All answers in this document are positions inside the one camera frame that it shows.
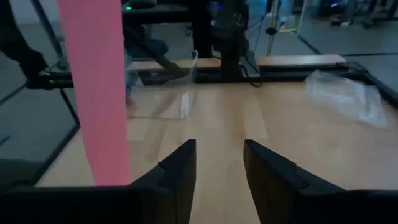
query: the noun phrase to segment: plastic bag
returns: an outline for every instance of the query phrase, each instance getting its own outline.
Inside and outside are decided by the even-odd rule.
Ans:
[[[315,70],[305,79],[310,99],[357,121],[388,128],[375,86],[365,85],[332,73]]]

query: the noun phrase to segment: gray floor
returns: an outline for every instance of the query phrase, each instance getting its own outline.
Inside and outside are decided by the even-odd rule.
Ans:
[[[251,23],[264,13],[264,3],[252,0]],[[268,36],[260,31],[257,48],[255,33],[250,39],[250,48],[257,56],[266,54]],[[62,34],[59,24],[54,24]],[[330,27],[327,24],[312,24],[310,20],[302,29],[302,35],[323,54],[352,54],[374,52],[398,52],[398,22],[386,22],[376,29],[365,30],[361,26]],[[21,31],[30,46],[44,54],[46,61],[57,61],[48,38],[39,24],[23,25]],[[184,24],[153,25],[152,37],[163,38],[169,46],[167,57],[175,60],[189,58],[192,40],[185,35]],[[313,52],[293,34],[277,34],[272,55],[311,55]],[[377,57],[348,57],[358,61],[391,88],[398,91],[398,55]],[[24,77],[17,63],[0,54],[0,99],[22,84]],[[68,91],[74,104],[74,92]],[[0,147],[0,158],[15,158],[28,161],[44,161],[54,151],[65,135],[74,126],[59,92],[24,89],[0,106],[0,133],[10,138]]]

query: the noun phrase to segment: black pants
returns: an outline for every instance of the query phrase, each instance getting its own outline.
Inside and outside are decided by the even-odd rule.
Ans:
[[[47,67],[43,55],[31,49],[19,31],[9,0],[0,0],[0,51],[19,62],[28,79]]]

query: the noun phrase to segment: wooden table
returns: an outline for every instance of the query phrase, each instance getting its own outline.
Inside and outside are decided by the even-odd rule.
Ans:
[[[330,55],[306,61],[317,58],[323,63],[344,60]],[[290,61],[300,62],[297,57]],[[259,223],[243,165],[243,141],[253,139],[344,189],[398,189],[398,114],[385,102],[383,107],[388,130],[314,105],[300,82],[261,88],[198,85],[188,118],[127,121],[131,180],[194,138],[197,184],[190,222]],[[93,178],[78,133],[38,186],[86,185],[93,185]]]

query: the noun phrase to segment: pink board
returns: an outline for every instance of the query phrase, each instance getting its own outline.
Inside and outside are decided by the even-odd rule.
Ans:
[[[58,0],[58,5],[95,184],[126,185],[129,151],[120,1]]]

